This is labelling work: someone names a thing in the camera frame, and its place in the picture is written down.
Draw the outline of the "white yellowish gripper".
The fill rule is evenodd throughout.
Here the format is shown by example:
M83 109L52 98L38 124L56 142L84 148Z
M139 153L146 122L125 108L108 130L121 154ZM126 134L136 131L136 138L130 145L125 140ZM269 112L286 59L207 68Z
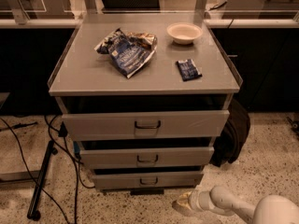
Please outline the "white yellowish gripper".
M211 201L208 191L194 189L180 194L178 198L172 202L172 207L183 216L190 217L195 213L211 211L215 205Z

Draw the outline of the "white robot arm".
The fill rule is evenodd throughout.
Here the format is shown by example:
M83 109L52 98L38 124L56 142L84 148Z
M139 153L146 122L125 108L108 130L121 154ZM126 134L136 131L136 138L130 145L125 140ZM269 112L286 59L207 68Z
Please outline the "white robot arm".
M247 224L299 224L299 206L285 197L267 195L253 205L222 186L185 192L173 206L182 214L209 211L226 217L238 215Z

